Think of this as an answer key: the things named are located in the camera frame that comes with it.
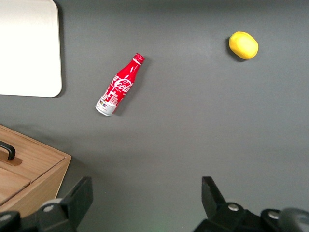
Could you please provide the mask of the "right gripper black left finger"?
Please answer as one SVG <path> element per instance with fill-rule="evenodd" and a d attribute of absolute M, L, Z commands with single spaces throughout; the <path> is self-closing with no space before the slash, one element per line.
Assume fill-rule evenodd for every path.
<path fill-rule="evenodd" d="M 64 198 L 45 202 L 21 219 L 23 232 L 75 232 L 93 202 L 92 178 L 82 177 Z"/>

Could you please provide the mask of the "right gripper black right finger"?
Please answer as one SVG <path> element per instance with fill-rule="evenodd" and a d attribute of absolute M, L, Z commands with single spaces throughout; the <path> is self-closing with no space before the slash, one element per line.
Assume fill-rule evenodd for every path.
<path fill-rule="evenodd" d="M 202 178 L 202 205 L 207 218 L 195 229 L 196 232 L 262 232 L 260 217 L 241 205 L 225 201 L 210 176 Z"/>

